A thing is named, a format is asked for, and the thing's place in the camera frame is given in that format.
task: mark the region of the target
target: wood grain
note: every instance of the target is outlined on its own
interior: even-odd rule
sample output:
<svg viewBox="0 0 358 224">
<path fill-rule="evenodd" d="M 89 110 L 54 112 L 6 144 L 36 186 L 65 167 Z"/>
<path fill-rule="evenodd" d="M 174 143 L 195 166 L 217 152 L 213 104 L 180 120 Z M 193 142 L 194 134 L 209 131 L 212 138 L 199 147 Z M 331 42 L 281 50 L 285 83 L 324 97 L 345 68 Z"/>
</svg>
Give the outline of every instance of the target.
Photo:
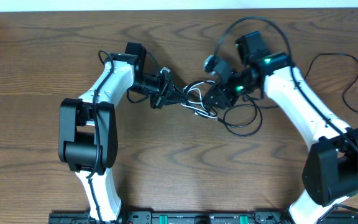
<svg viewBox="0 0 358 224">
<path fill-rule="evenodd" d="M 123 52 L 126 42 L 141 42 L 183 85 L 207 78 L 204 60 L 224 29 L 246 15 L 282 26 L 303 72 L 318 53 L 358 58 L 358 9 L 0 13 L 0 223 L 45 223 L 52 211 L 88 208 L 82 185 L 58 159 L 58 117 L 64 98 L 76 98 L 99 77 L 98 50 Z M 239 66 L 233 40 L 255 30 L 274 51 L 284 49 L 271 27 L 252 21 L 228 36 L 221 55 Z M 356 72 L 351 59 L 324 57 L 308 78 L 353 127 L 358 115 L 341 93 Z M 358 82 L 348 102 L 358 108 Z M 233 111 L 230 120 L 251 113 Z M 306 146 L 280 109 L 263 113 L 260 132 L 238 138 L 181 106 L 152 110 L 122 100 L 113 168 L 124 204 L 191 211 L 289 206 L 303 190 Z M 358 195 L 347 204 L 358 207 Z"/>
</svg>

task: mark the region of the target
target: green tape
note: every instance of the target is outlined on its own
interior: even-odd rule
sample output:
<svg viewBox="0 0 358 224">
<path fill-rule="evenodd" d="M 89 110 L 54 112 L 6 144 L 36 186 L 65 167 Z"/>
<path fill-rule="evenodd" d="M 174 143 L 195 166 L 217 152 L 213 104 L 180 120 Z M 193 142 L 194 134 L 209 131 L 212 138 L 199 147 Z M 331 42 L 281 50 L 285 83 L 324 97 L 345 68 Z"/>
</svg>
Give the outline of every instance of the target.
<svg viewBox="0 0 358 224">
<path fill-rule="evenodd" d="M 168 216 L 167 215 L 160 215 L 160 224 L 168 224 Z"/>
<path fill-rule="evenodd" d="M 245 216 L 245 215 L 240 216 L 240 224 L 248 224 L 248 216 Z"/>
</svg>

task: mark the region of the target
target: wooden table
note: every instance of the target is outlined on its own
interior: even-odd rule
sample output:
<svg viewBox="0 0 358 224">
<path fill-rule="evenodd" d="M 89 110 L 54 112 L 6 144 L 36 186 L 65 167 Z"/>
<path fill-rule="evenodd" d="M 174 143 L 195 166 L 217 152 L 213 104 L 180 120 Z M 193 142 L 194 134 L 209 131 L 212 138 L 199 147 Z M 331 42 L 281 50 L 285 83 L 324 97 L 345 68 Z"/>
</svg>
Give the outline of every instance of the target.
<svg viewBox="0 0 358 224">
<path fill-rule="evenodd" d="M 58 120 L 62 100 L 78 97 L 100 76 L 98 50 L 123 52 L 127 42 L 141 42 L 183 86 L 208 78 L 201 68 L 220 35 L 249 15 L 268 17 L 283 28 L 304 73 L 318 53 L 358 58 L 358 9 L 0 13 L 0 223 L 46 223 L 52 211 L 88 209 L 83 186 L 58 159 Z M 221 55 L 239 66 L 233 41 L 255 30 L 274 52 L 285 50 L 276 31 L 252 21 L 235 28 Z M 151 70 L 152 61 L 147 63 Z M 346 108 L 341 93 L 356 73 L 350 58 L 333 56 L 319 59 L 308 77 L 321 99 L 354 128 L 358 114 Z M 358 108 L 358 82 L 347 99 Z M 308 153 L 282 110 L 263 115 L 255 136 L 238 138 L 180 105 L 152 110 L 148 102 L 122 99 L 113 168 L 125 207 L 289 206 L 303 190 Z M 251 116 L 251 109 L 241 109 L 229 120 Z M 347 204 L 358 207 L 358 195 Z"/>
</svg>

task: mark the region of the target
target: green light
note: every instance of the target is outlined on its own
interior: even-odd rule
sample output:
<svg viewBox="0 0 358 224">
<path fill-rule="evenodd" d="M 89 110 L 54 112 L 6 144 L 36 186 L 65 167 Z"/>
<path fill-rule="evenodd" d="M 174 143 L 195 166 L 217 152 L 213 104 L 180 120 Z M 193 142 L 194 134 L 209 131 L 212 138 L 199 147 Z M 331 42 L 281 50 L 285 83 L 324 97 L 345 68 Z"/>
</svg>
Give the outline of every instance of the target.
<svg viewBox="0 0 358 224">
<path fill-rule="evenodd" d="M 237 87 L 236 87 L 236 91 L 241 91 L 242 89 L 244 89 L 243 86 L 237 86 Z"/>
</svg>

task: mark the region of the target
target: white wall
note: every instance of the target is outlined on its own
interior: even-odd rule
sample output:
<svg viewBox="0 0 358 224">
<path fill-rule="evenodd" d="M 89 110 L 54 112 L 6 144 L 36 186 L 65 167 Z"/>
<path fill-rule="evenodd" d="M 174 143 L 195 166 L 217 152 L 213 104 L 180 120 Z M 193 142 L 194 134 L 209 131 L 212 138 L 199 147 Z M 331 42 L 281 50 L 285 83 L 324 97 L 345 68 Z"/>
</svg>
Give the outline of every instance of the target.
<svg viewBox="0 0 358 224">
<path fill-rule="evenodd" d="M 0 0 L 0 12 L 358 7 L 358 0 Z"/>
</svg>

